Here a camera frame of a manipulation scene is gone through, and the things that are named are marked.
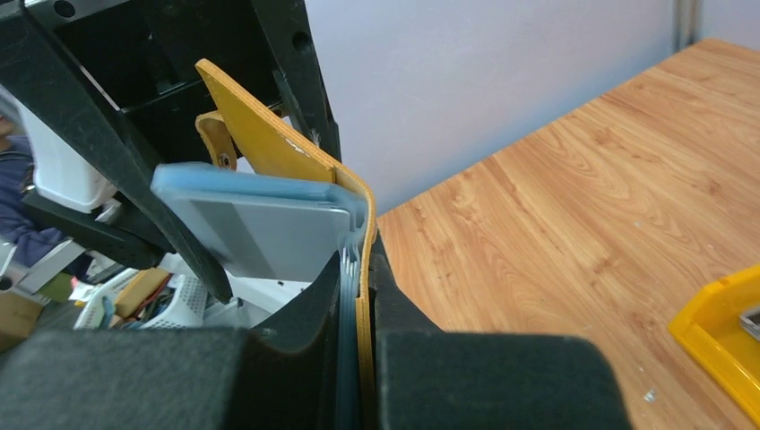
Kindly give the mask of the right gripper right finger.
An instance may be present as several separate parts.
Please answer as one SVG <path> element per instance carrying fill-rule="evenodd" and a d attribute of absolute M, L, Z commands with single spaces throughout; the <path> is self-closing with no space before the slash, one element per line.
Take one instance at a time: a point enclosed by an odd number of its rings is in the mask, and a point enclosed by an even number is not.
<path fill-rule="evenodd" d="M 370 254 L 376 422 L 382 429 L 629 429 L 608 360 L 567 335 L 446 332 Z"/>

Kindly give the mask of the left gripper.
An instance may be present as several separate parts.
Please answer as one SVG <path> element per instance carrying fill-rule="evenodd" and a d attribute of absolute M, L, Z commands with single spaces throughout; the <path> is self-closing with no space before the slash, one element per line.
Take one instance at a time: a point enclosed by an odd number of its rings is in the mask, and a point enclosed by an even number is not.
<path fill-rule="evenodd" d="M 151 191 L 161 162 L 236 166 L 195 65 L 207 59 L 341 160 L 306 2 L 12 1 L 1 84 L 133 203 L 216 299 L 227 273 Z"/>

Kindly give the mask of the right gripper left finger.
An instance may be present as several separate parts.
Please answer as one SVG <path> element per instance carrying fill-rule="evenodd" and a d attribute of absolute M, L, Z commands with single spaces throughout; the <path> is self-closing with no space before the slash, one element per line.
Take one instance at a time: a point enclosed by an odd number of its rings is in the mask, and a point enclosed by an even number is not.
<path fill-rule="evenodd" d="M 4 429 L 334 429 L 340 259 L 257 327 L 47 330 L 1 368 Z"/>

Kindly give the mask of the grey credit card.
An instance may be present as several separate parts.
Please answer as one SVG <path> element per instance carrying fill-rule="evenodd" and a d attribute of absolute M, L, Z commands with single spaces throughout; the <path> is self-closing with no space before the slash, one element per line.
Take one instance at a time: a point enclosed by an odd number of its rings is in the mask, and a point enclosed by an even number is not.
<path fill-rule="evenodd" d="M 366 231 L 366 199 L 335 184 L 177 163 L 151 189 L 236 277 L 311 282 Z"/>

